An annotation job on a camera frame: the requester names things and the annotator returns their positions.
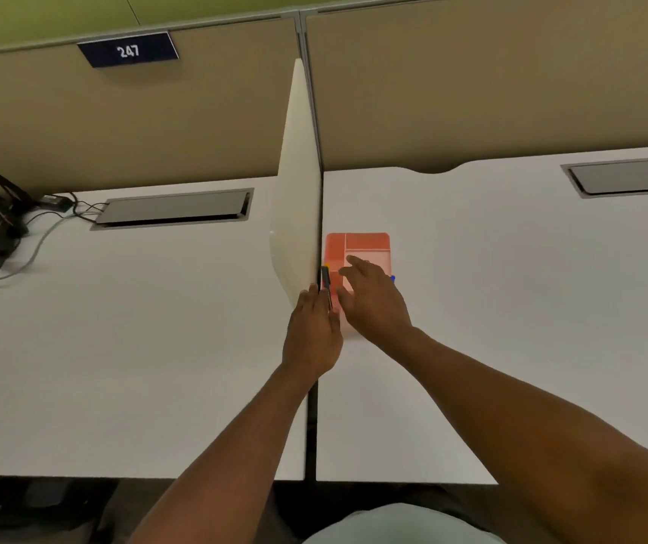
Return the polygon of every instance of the gray cable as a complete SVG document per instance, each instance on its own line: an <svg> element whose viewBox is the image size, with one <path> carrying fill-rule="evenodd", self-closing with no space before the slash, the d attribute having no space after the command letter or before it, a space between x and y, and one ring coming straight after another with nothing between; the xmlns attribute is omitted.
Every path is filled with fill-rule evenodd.
<svg viewBox="0 0 648 544"><path fill-rule="evenodd" d="M34 260L37 259L37 255L39 254L39 250L42 248L42 245L44 244L44 241L47 240L47 237L52 233L53 230L55 230L57 227L62 225L62 223L64 223L67 219L75 219L80 215L86 215L86 214L89 214L89 213L99 214L100 212L93 212L92 210L87 210L86 212L83 212L81 214L66 215L62 219L60 219L59 221L55 222L55 224L53 226L49 227L45 231L45 233L42 235L42 237L39 239L39 242L37 242L37 247L34 248L34 253L29 258L29 261L27 261L19 269L12 271L8 275L4 275L4 276L0 277L0 281L3 281L5 279L7 279L7 278L10 278L10 277L13 277L15 275L20 274L22 271L27 269L29 267L29 265L34 263Z"/></svg>

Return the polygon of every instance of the dark blue sign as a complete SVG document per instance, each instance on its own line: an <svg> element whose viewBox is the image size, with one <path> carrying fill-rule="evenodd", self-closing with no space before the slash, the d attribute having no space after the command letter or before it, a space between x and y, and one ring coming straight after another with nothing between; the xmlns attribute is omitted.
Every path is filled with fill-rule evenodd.
<svg viewBox="0 0 648 544"><path fill-rule="evenodd" d="M95 40L77 45L95 69L179 58L173 40L167 32Z"/></svg>

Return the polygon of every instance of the finger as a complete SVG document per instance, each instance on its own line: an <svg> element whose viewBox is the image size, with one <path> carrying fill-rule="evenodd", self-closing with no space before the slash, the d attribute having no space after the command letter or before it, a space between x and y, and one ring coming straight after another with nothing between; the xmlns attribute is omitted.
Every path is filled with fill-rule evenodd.
<svg viewBox="0 0 648 544"><path fill-rule="evenodd" d="M339 269L339 274L349 281L351 287L356 290L362 279L365 277L357 267L342 267Z"/></svg>
<svg viewBox="0 0 648 544"><path fill-rule="evenodd" d="M309 293L308 290L301 290L298 293L298 301L296 302L296 307L293 308L294 311L301 311L303 308L303 303L306 301L306 295Z"/></svg>
<svg viewBox="0 0 648 544"><path fill-rule="evenodd" d="M318 291L317 291L317 285L314 283L311 283L309 285L309 291L306 292L306 299L303 301L303 309L314 309L314 302L317 299Z"/></svg>
<svg viewBox="0 0 648 544"><path fill-rule="evenodd" d="M339 286L336 289L336 295L339 296L339 304L344 309L344 313L348 313L354 309L354 298L346 288Z"/></svg>
<svg viewBox="0 0 648 544"><path fill-rule="evenodd" d="M326 288L319 290L314 303L314 310L320 311L322 314L329 312L329 291Z"/></svg>
<svg viewBox="0 0 648 544"><path fill-rule="evenodd" d="M351 264L352 267L356 267L363 275L368 274L372 270L372 263L369 263L368 261L363 260L360 257L347 256L346 260Z"/></svg>
<svg viewBox="0 0 648 544"><path fill-rule="evenodd" d="M341 319L338 311L329 311L329 324L334 334L341 334Z"/></svg>

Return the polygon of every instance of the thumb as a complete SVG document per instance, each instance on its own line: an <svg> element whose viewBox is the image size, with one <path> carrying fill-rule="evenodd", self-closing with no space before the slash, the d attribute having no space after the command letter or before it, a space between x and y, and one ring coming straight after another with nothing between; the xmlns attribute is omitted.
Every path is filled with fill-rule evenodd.
<svg viewBox="0 0 648 544"><path fill-rule="evenodd" d="M346 288L343 286L337 287L336 295L339 296L339 303L345 314L354 309L354 298Z"/></svg>
<svg viewBox="0 0 648 544"><path fill-rule="evenodd" d="M329 311L329 324L334 334L341 333L341 320L339 319L338 311Z"/></svg>

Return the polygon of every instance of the forearm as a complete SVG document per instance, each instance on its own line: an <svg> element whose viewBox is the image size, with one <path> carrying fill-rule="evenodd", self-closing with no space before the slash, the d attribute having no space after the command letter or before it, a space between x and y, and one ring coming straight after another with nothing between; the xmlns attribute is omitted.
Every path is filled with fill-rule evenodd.
<svg viewBox="0 0 648 544"><path fill-rule="evenodd" d="M418 329L383 349L427 389L495 479L563 536L626 491L619 467L627 457L648 455L591 413Z"/></svg>
<svg viewBox="0 0 648 544"><path fill-rule="evenodd" d="M280 366L175 481L130 543L251 542L293 418L314 381Z"/></svg>

